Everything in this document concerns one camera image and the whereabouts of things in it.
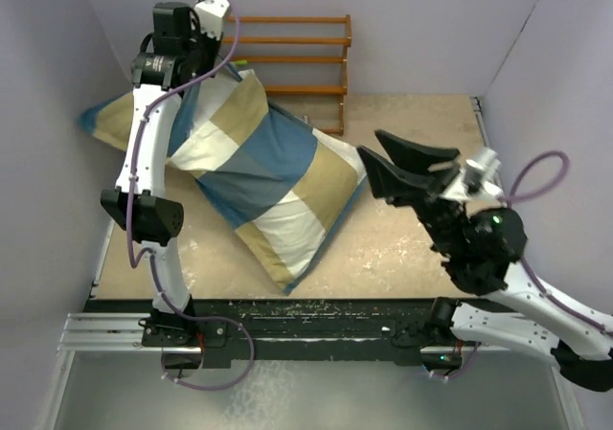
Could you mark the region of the patchwork pillowcase blue beige white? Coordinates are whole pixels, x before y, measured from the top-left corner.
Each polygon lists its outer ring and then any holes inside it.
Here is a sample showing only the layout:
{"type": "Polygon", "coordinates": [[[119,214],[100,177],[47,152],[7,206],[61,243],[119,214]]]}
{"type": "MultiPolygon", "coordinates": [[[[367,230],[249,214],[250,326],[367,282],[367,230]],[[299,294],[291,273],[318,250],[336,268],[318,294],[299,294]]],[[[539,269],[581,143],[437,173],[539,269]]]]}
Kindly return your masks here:
{"type": "MultiPolygon", "coordinates": [[[[132,114],[131,91],[88,109],[80,122],[125,155],[132,114]]],[[[251,70],[189,90],[166,167],[195,180],[284,293],[311,272],[366,182],[354,146],[271,102],[251,70]]]]}

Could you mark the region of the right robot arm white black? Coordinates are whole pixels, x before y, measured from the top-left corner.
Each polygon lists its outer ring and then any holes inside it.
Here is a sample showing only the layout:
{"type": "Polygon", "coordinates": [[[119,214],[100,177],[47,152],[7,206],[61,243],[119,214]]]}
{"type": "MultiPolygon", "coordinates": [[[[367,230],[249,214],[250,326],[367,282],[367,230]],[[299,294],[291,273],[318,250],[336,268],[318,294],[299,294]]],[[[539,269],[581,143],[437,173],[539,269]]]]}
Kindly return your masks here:
{"type": "Polygon", "coordinates": [[[426,321],[437,345],[452,340],[522,352],[593,392],[612,389],[612,317],[545,283],[525,259],[528,237],[513,204],[540,195],[506,196],[493,178],[500,162],[489,147],[464,162],[454,147],[429,147],[379,129],[379,155],[360,146],[374,198],[409,207],[462,292],[504,306],[489,312],[438,298],[426,321]]]}

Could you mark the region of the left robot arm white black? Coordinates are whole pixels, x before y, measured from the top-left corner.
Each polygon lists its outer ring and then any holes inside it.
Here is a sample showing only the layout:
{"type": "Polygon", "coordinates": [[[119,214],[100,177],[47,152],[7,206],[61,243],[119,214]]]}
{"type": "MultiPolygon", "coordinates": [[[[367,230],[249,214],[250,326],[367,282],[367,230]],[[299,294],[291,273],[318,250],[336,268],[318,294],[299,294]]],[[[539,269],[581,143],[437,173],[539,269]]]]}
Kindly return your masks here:
{"type": "Polygon", "coordinates": [[[229,10],[227,0],[154,6],[153,30],[131,65],[133,114],[124,165],[114,188],[101,193],[102,207],[125,231],[130,266],[145,260],[153,279],[152,310],[139,324],[146,339],[166,345],[186,346],[197,333],[177,246],[184,209],[165,190],[170,136],[190,88],[218,69],[229,10]]]}

